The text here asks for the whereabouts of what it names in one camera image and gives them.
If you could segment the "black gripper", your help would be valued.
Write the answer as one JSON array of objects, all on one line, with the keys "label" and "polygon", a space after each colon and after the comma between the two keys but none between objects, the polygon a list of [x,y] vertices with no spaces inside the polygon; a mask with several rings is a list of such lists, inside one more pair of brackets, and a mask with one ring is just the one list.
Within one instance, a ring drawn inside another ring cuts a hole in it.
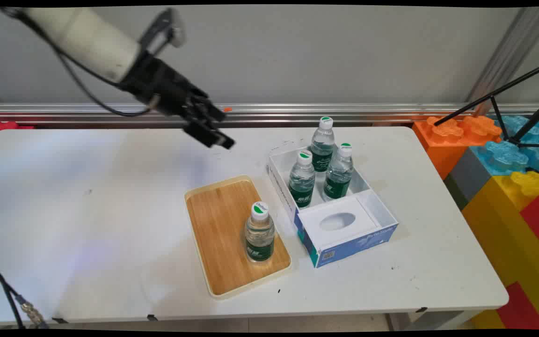
[{"label": "black gripper", "polygon": [[188,107],[194,106],[205,118],[191,119],[182,128],[186,134],[210,148],[213,146],[231,149],[235,140],[221,132],[212,123],[222,122],[226,113],[218,109],[208,95],[193,85],[186,77],[174,70],[149,51],[141,51],[135,63],[120,81],[120,89],[132,94],[145,105],[157,98],[154,110],[165,115],[187,115]]}]

